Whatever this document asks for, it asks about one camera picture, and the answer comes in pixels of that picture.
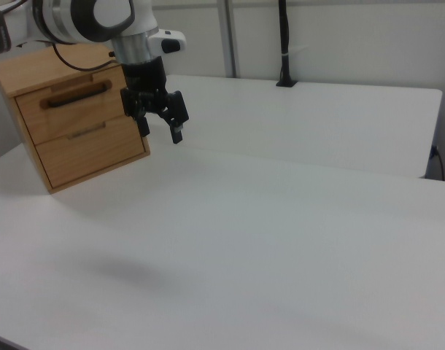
wooden drawer box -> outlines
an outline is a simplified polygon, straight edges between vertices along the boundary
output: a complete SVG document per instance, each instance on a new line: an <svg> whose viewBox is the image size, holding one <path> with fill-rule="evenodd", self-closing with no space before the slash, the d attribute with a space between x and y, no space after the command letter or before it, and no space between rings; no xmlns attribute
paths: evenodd
<svg viewBox="0 0 445 350"><path fill-rule="evenodd" d="M108 49L101 45L61 50L76 66L108 60ZM0 63L0 88L50 193L150 154L146 138L123 114L124 87L118 65L75 71L52 48Z"/></svg>

white table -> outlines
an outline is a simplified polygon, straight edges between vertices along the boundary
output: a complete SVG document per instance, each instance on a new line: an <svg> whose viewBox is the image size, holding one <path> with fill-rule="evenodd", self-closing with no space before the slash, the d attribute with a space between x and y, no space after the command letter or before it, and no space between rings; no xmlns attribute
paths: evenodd
<svg viewBox="0 0 445 350"><path fill-rule="evenodd" d="M151 157L55 195L22 147L0 159L1 337L445 349L445 183L174 146L168 132L152 123Z"/></svg>
<svg viewBox="0 0 445 350"><path fill-rule="evenodd" d="M168 90L184 95L187 146L410 177L441 104L438 90L248 79L170 76Z"/></svg>

wooden drawer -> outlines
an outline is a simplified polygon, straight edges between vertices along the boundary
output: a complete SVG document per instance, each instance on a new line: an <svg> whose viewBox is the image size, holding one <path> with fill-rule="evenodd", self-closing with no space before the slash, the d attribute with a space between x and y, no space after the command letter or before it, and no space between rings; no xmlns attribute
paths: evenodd
<svg viewBox="0 0 445 350"><path fill-rule="evenodd" d="M53 188L147 152L130 117L90 126L36 146Z"/></svg>
<svg viewBox="0 0 445 350"><path fill-rule="evenodd" d="M34 144L123 115L122 69L86 74L16 98Z"/></svg>

black cable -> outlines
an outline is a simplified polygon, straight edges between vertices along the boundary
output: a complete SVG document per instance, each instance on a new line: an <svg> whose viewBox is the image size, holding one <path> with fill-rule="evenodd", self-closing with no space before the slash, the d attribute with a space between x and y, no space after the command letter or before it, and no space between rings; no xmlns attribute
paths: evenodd
<svg viewBox="0 0 445 350"><path fill-rule="evenodd" d="M65 61L65 59L62 57L61 53L59 52L57 45L53 44L53 49L54 49L55 54L57 55L57 57L59 57L59 59L62 61L63 64L65 64L69 68L75 69L76 71L97 71L98 69L107 67L109 64L117 63L116 60L110 60L109 62L103 63L100 66L91 67L91 68L80 68L80 67L73 66L69 62Z"/></svg>
<svg viewBox="0 0 445 350"><path fill-rule="evenodd" d="M9 12L13 11L14 9L16 9L17 7L20 7L21 5L25 4L27 1L28 1L28 0L21 0L21 1L18 2L17 4L14 4L13 6L8 7L8 8L6 8L6 9L2 10L2 13L3 13L4 15L6 15L7 13L9 13Z"/></svg>
<svg viewBox="0 0 445 350"><path fill-rule="evenodd" d="M435 149L435 155L438 157L438 160L440 161L441 180L442 180L442 181L445 181L445 178L444 178L443 160L441 159L441 155L440 155L440 152L438 151L438 149Z"/></svg>

black pole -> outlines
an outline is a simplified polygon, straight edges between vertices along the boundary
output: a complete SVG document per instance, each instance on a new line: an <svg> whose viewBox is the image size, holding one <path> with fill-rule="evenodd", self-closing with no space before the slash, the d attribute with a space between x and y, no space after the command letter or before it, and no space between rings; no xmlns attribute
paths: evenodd
<svg viewBox="0 0 445 350"><path fill-rule="evenodd" d="M290 77L289 69L289 20L287 19L286 0L279 0L279 26L281 28L282 68L280 81L276 86L291 88L296 81Z"/></svg>

